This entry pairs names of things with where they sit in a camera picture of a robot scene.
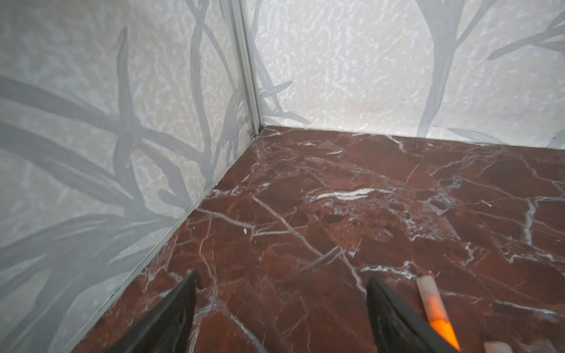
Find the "orange marker pen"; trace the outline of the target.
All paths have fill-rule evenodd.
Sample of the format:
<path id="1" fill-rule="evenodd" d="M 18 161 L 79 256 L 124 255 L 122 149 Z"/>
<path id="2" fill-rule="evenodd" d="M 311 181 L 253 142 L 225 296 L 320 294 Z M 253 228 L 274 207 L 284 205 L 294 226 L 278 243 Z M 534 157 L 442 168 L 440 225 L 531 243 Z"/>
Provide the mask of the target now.
<path id="1" fill-rule="evenodd" d="M 416 280 L 416 284 L 428 323 L 445 341 L 460 352 L 459 342 L 447 315 L 435 279 L 432 276 L 419 277 Z"/>
<path id="2" fill-rule="evenodd" d="M 484 343 L 486 353 L 513 353 L 511 346 L 500 341 L 487 341 Z"/>

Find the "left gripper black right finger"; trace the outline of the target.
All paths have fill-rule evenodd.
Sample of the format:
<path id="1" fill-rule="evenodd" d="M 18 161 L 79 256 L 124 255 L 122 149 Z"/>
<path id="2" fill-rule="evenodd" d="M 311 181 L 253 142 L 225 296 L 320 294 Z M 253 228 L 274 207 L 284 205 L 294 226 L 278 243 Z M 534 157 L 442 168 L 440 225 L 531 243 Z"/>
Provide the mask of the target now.
<path id="1" fill-rule="evenodd" d="M 367 282 L 366 304 L 379 352 L 456 351 L 382 279 L 372 277 Z"/>

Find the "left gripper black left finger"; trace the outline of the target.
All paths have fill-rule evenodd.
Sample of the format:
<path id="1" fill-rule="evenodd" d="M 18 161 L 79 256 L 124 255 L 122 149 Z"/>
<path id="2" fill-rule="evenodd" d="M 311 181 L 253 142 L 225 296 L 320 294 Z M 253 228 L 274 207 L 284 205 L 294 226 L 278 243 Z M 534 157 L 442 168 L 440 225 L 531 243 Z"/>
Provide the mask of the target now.
<path id="1" fill-rule="evenodd" d="M 166 297 L 131 327 L 107 352 L 186 352 L 201 276 L 191 270 Z"/>

